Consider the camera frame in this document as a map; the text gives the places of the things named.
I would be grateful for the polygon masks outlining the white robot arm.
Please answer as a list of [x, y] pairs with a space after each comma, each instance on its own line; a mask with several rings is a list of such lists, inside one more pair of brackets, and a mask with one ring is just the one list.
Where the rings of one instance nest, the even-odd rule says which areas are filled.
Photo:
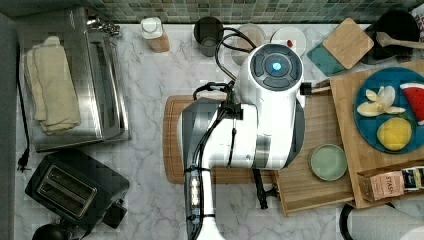
[[280, 170], [300, 152], [303, 77], [303, 63], [294, 50], [268, 43], [249, 53], [236, 79], [196, 90], [221, 91], [225, 97], [195, 96], [178, 119], [189, 240], [222, 238], [213, 203], [213, 168]]

